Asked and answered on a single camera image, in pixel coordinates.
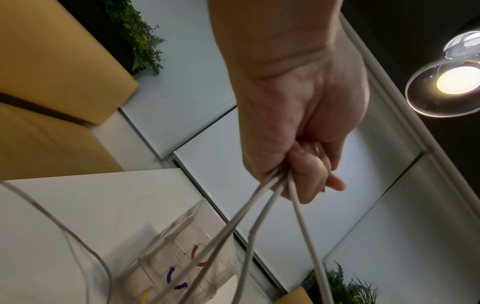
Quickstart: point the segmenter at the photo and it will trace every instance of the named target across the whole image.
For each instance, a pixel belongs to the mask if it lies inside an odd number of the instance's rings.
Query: green plant
[[[360,281],[358,277],[351,280],[349,284],[344,283],[344,270],[342,266],[335,262],[337,271],[326,269],[326,277],[330,285],[331,294],[336,304],[375,304],[379,294],[378,289],[372,290],[372,284],[367,284],[365,281]],[[309,274],[310,281],[316,283],[317,278],[312,270]]]
[[[150,27],[140,17],[130,0],[96,0],[110,17],[113,25],[133,50],[135,63],[133,72],[136,74],[150,67],[156,74],[162,69],[160,64],[161,52],[157,46],[164,41],[154,35],[158,28]]]

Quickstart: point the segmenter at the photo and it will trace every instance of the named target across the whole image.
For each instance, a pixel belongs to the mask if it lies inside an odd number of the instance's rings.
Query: light bulb
[[[440,92],[449,95],[465,94],[480,87],[480,69],[471,66],[446,71],[436,81]]]

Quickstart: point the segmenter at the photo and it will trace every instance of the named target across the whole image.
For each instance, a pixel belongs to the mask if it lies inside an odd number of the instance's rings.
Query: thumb
[[[330,161],[326,158],[324,163],[319,154],[325,155],[320,143],[300,144],[295,141],[286,155],[293,170],[298,199],[302,204],[310,203],[319,192],[325,190]]]

